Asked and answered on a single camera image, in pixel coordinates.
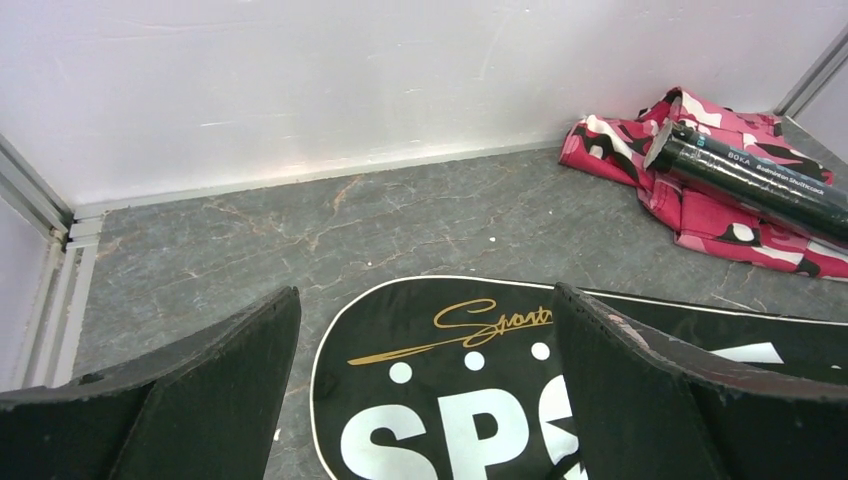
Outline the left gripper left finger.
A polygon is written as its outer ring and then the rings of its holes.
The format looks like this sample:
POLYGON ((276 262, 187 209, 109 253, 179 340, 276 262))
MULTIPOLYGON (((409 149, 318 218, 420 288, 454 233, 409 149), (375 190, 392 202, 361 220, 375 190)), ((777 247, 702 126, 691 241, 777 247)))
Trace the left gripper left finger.
POLYGON ((284 287, 133 360, 1 396, 5 479, 259 479, 298 344, 284 287))

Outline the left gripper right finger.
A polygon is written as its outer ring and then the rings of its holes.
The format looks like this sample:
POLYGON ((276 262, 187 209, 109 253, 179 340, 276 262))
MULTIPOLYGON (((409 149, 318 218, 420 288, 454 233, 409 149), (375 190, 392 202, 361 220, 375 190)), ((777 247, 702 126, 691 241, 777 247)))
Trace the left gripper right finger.
POLYGON ((843 324, 555 286, 592 479, 843 479, 843 324))

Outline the black racket cover bag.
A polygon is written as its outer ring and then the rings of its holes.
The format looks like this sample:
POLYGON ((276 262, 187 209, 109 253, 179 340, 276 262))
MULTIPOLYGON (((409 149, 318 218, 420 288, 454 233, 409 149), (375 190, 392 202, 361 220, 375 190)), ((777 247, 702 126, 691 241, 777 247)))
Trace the black racket cover bag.
POLYGON ((592 479, 556 340, 556 285, 386 282, 315 359, 313 438, 334 479, 592 479))

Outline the black shuttlecock tube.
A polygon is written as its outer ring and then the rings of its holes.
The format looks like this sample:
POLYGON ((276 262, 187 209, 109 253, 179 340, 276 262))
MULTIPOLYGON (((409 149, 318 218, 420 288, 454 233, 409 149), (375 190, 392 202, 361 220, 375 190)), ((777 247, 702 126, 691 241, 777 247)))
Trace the black shuttlecock tube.
POLYGON ((796 232, 847 246, 845 192, 681 123, 662 127, 644 165, 796 232))

